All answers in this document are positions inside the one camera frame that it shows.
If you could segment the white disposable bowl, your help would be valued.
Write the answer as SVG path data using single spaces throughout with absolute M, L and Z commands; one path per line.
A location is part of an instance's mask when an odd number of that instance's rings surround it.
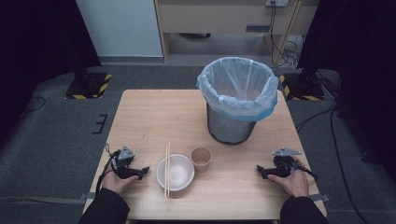
M 173 154 L 170 156 L 170 191 L 185 189 L 194 179 L 194 175 L 194 166 L 189 158 L 181 154 Z M 165 159 L 162 159 L 157 167 L 156 178 L 160 186 L 164 188 Z

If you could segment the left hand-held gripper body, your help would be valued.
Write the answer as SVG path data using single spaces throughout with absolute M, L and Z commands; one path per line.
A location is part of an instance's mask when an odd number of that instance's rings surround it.
M 135 154 L 127 146 L 123 146 L 122 149 L 118 149 L 111 154 L 111 166 L 119 178 L 126 179 L 131 176 L 139 175 L 138 170 L 129 167 L 130 163 L 134 159 L 134 156 Z

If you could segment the brown paper cup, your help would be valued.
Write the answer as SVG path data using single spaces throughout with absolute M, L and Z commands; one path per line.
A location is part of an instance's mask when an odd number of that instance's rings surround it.
M 204 172 L 212 160 L 212 153 L 207 147 L 197 147 L 191 152 L 191 162 L 197 172 Z

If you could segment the dark curtain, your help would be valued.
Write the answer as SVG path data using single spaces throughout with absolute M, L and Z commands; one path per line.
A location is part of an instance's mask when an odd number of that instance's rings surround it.
M 319 0 L 299 65 L 340 75 L 349 127 L 396 183 L 396 0 Z
M 76 0 L 0 0 L 0 144 L 39 83 L 100 64 Z

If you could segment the black mesh trash bin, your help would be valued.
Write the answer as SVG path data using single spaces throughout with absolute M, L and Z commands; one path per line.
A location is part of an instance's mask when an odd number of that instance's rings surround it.
M 247 141 L 256 125 L 255 121 L 230 119 L 206 105 L 207 128 L 210 135 L 226 145 L 239 145 Z

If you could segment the white panel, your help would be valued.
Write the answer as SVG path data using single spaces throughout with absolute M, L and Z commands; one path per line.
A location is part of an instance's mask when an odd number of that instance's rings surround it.
M 102 57 L 162 57 L 154 0 L 77 0 Z

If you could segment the person's right hand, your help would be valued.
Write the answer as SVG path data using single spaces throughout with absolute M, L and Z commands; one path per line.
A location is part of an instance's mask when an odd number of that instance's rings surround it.
M 308 197 L 309 185 L 306 174 L 301 170 L 294 171 L 287 177 L 279 177 L 273 175 L 274 179 L 271 180 L 284 188 L 284 190 L 292 197 Z

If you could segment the wooden chopstick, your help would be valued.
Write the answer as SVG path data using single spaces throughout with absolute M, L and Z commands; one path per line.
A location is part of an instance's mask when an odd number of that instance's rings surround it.
M 170 196 L 170 154 L 171 154 L 171 143 L 168 142 L 166 148 L 166 198 Z
M 167 197 L 169 195 L 169 180 L 168 180 L 168 176 L 169 176 L 169 168 L 168 168 L 168 163 L 169 163 L 169 153 L 170 149 L 169 146 L 165 148 L 165 158 L 164 158 L 164 203 L 167 202 Z

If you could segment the white power strip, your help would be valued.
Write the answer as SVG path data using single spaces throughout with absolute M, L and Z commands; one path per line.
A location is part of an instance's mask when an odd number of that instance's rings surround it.
M 287 40 L 285 51 L 287 52 L 288 56 L 298 60 L 300 58 L 303 46 L 304 35 L 290 35 Z

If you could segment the striped black stand base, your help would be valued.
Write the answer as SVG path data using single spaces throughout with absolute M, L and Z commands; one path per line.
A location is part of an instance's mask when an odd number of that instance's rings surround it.
M 324 92 L 316 77 L 304 77 L 297 73 L 279 76 L 287 100 L 319 101 L 324 99 Z
M 88 73 L 83 78 L 75 77 L 65 93 L 66 99 L 97 99 L 104 94 L 109 80 L 107 73 Z

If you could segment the light wooden cabinet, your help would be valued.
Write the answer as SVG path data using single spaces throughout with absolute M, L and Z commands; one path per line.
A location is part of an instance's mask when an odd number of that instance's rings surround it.
M 307 34 L 319 2 L 267 7 L 266 0 L 154 0 L 164 56 L 172 34 L 263 33 L 277 63 L 290 35 Z

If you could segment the person's left hand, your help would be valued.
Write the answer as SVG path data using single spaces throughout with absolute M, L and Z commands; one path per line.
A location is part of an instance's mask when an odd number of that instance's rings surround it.
M 117 194 L 122 194 L 124 190 L 137 179 L 137 176 L 121 179 L 114 171 L 107 171 L 102 181 L 102 187 L 114 191 Z

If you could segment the blue plastic bin liner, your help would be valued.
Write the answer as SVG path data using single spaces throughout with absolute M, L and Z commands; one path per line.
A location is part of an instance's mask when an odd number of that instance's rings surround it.
M 205 66 L 196 86 L 210 107 L 230 119 L 259 121 L 277 104 L 278 78 L 264 63 L 224 57 Z

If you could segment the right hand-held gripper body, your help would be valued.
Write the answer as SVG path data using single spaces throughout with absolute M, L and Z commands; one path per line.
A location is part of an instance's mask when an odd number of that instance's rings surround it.
M 275 165 L 272 169 L 264 170 L 264 177 L 267 178 L 268 175 L 276 175 L 279 177 L 287 177 L 294 170 L 301 168 L 301 164 L 293 158 L 293 156 L 300 155 L 301 152 L 293 150 L 287 147 L 282 147 L 281 149 L 274 151 L 273 163 Z

